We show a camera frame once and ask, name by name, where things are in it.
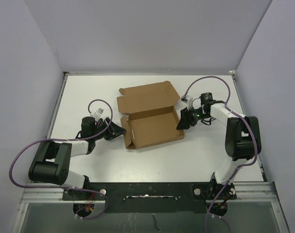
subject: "cardboard box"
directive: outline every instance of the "cardboard box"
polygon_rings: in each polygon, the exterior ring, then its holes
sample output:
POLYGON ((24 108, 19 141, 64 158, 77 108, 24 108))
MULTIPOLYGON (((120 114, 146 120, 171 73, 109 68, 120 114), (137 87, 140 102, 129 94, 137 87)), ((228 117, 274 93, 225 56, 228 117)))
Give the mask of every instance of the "cardboard box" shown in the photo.
POLYGON ((118 111, 124 113, 121 125, 125 146, 139 149, 184 138, 183 130, 176 130, 179 117, 174 108, 180 100, 171 82, 121 88, 117 97, 118 111))

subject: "purple cable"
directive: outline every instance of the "purple cable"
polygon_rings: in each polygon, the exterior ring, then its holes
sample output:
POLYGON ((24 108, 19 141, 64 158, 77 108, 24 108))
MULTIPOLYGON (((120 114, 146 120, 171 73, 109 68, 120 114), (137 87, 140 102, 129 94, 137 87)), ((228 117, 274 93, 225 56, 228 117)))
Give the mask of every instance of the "purple cable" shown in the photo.
MULTIPOLYGON (((9 169, 9 178, 10 178, 10 181, 11 181, 14 185, 16 185, 17 187, 20 187, 20 188, 63 188, 63 189, 69 189, 69 187, 55 186, 55 185, 52 185, 52 186, 44 186, 44 185, 28 186, 28 185, 22 185, 22 184, 19 184, 19 183, 17 183, 17 182, 14 180, 14 178, 13 178, 13 168, 14 168, 14 165, 15 165, 15 163, 17 162, 18 158, 23 154, 23 152, 24 152, 26 149, 30 148, 31 146, 33 146, 33 145, 35 145, 35 144, 37 144, 37 143, 41 143, 41 142, 49 142, 49 141, 57 141, 57 142, 76 141, 76 140, 80 140, 80 141, 82 141, 82 140, 92 139, 92 138, 94 138, 94 137, 99 136, 99 135, 102 134, 103 132, 105 132, 105 131, 109 128, 109 126, 110 126, 110 124, 111 124, 111 122, 112 122, 112 119, 113 119, 113 110, 112 110, 112 107, 110 106, 110 104, 109 104, 108 102, 106 102, 106 101, 104 101, 104 100, 97 99, 97 100, 93 100, 93 101, 91 101, 91 102, 89 103, 89 105, 88 105, 88 111, 89 111, 89 112, 90 112, 90 105, 91 105, 93 102, 95 102, 95 101, 101 101, 101 102, 105 103, 105 104, 110 108, 110 111, 111 111, 110 122, 108 123, 108 125, 107 125, 107 126, 101 131, 101 132, 99 132, 98 134, 93 135, 93 136, 91 136, 91 137, 87 137, 87 138, 80 138, 80 139, 74 138, 74 139, 67 139, 67 140, 66 140, 66 139, 58 139, 58 138, 46 138, 46 139, 40 139, 40 140, 37 140, 37 141, 35 141, 35 142, 30 143, 29 145, 25 146, 25 147, 24 147, 24 148, 23 148, 23 149, 22 149, 22 150, 16 155, 16 157, 15 157, 14 160, 12 161, 12 164, 11 164, 10 169, 9 169)), ((95 191, 95 190, 81 189, 81 188, 70 188, 70 189, 71 189, 71 190, 76 190, 76 191, 84 191, 84 192, 91 192, 91 193, 99 194, 99 195, 105 197, 105 199, 106 199, 106 204, 105 204, 105 207, 104 207, 103 211, 101 211, 101 212, 100 212, 98 215, 96 215, 96 216, 93 216, 93 217, 84 217, 83 219, 93 219, 93 218, 97 218, 98 216, 102 215, 102 214, 106 211, 106 209, 108 208, 108 198, 107 198, 106 195, 104 195, 104 194, 102 194, 102 193, 100 193, 100 192, 98 192, 98 191, 95 191)))
POLYGON ((223 185, 223 187, 221 188, 221 190, 218 192, 218 194, 215 196, 215 198, 213 199, 213 201, 211 202, 209 208, 208 208, 208 211, 207 211, 207 214, 206 214, 206 217, 205 217, 205 232, 208 233, 208 216, 210 214, 210 210, 213 206, 213 204, 215 203, 215 201, 217 200, 217 198, 221 195, 221 193, 224 191, 225 187, 230 183, 231 179, 233 179, 233 177, 235 177, 235 175, 237 174, 238 170, 244 166, 251 166, 253 164, 255 164, 256 160, 258 159, 258 147, 256 145, 256 141, 255 141, 255 137, 254 137, 254 134, 249 126, 249 124, 247 123, 247 121, 242 117, 240 116, 239 114, 235 113, 234 111, 232 111, 228 106, 227 106, 227 103, 229 102, 229 98, 230 98, 230 88, 229 88, 229 85, 223 80, 221 79, 220 77, 217 77, 217 76, 205 76, 205 77, 202 77, 202 78, 199 78, 199 79, 196 79, 194 82, 191 83, 191 85, 187 88, 184 96, 187 95, 188 91, 190 90, 190 88, 193 86, 194 83, 198 82, 199 80, 202 80, 202 79, 207 79, 207 78, 215 78, 215 79, 218 79, 218 80, 221 80, 227 87, 228 91, 229 91, 229 95, 225 101, 225 108, 230 111, 233 115, 235 115, 236 117, 239 117, 243 123, 246 125, 249 133, 250 133, 250 136, 252 138, 252 142, 253 142, 253 146, 254 146, 254 159, 251 163, 249 164, 242 164, 242 165, 238 165, 237 168, 234 170, 233 174, 230 176, 230 178, 226 181, 226 183, 223 185))

